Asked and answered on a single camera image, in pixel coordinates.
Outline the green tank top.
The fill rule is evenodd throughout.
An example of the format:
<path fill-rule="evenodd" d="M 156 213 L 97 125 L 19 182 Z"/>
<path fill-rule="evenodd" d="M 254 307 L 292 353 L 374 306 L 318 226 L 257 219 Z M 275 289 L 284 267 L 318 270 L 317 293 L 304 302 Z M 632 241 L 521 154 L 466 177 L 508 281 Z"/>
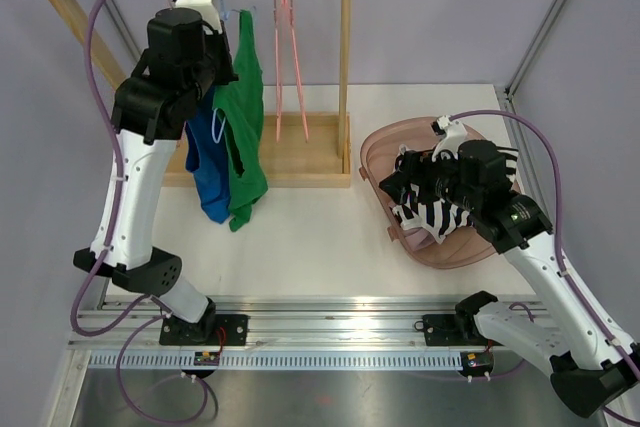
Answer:
<path fill-rule="evenodd" d="M 229 228 L 236 232 L 250 221 L 254 204 L 268 191 L 259 155 L 264 128 L 263 72 L 256 51 L 253 16 L 249 10 L 239 12 L 238 45 L 233 68 L 238 79 L 216 90 L 214 108 L 218 118 L 225 122 L 224 140 L 229 159 Z"/>

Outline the pink wire hanger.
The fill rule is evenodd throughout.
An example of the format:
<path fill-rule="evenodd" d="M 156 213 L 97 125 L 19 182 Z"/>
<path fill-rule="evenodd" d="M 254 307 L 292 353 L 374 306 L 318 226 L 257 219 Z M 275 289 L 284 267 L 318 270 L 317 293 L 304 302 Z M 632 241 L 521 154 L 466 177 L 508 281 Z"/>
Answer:
<path fill-rule="evenodd" d="M 302 121 L 302 128 L 304 132 L 305 141 L 308 142 L 310 139 L 309 135 L 309 127 L 308 120 L 306 114 L 306 106 L 305 106 L 305 98 L 304 98 L 304 90 L 303 90 L 303 82 L 300 71 L 300 60 L 299 60 L 299 52 L 298 52 L 298 44 L 297 44 L 297 35 L 296 35 L 296 24 L 295 24 L 295 7 L 294 0 L 284 0 L 284 4 L 287 8 L 287 20 L 289 23 L 289 31 L 291 36 L 291 47 L 294 61 L 294 73 L 296 80 L 296 91 L 299 102 L 299 110 Z"/>

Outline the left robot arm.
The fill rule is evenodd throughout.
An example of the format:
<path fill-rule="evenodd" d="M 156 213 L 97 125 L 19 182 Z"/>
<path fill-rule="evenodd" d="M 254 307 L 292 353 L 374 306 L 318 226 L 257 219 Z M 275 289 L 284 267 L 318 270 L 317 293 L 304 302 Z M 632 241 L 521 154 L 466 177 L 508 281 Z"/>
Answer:
<path fill-rule="evenodd" d="M 116 89 L 111 184 L 96 237 L 73 264 L 147 295 L 170 311 L 165 328 L 177 345 L 203 345 L 216 332 L 216 306 L 183 275 L 179 256 L 152 244 L 159 195 L 186 121 L 213 86 L 236 80 L 228 42 L 189 8 L 159 11 L 147 24 L 148 47 Z"/>

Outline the black white striped tank top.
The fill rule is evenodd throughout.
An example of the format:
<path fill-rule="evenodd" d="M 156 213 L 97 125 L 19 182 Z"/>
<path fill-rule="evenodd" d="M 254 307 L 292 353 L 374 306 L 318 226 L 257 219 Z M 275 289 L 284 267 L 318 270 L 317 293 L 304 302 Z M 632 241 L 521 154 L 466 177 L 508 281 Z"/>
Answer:
<path fill-rule="evenodd" d="M 472 224 L 469 214 L 444 200 L 427 204 L 418 201 L 419 189 L 412 185 L 413 195 L 403 205 L 390 201 L 388 206 L 401 231 L 424 228 L 432 233 L 439 244 L 457 228 Z"/>

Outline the pale pink tank top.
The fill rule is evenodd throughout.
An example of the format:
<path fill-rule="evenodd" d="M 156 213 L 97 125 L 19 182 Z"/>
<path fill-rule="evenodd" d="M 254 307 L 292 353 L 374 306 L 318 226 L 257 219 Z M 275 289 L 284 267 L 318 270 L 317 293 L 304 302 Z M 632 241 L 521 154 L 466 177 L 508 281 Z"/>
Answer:
<path fill-rule="evenodd" d="M 413 228 L 402 232 L 407 249 L 416 252 L 431 245 L 438 245 L 439 242 L 430 231 L 424 228 Z"/>

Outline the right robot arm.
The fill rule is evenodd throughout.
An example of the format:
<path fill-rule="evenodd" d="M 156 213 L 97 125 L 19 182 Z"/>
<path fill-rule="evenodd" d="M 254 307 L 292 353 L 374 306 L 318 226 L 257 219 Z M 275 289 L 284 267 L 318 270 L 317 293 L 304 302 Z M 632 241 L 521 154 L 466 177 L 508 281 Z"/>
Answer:
<path fill-rule="evenodd" d="M 553 336 L 480 291 L 455 307 L 454 331 L 517 353 L 549 378 L 575 415 L 588 418 L 639 382 L 639 345 L 594 300 L 557 248 L 553 226 L 530 197 L 513 188 L 518 152 L 468 140 L 438 155 L 401 146 L 380 189 L 402 205 L 439 206 L 466 220 L 527 281 L 559 329 Z"/>

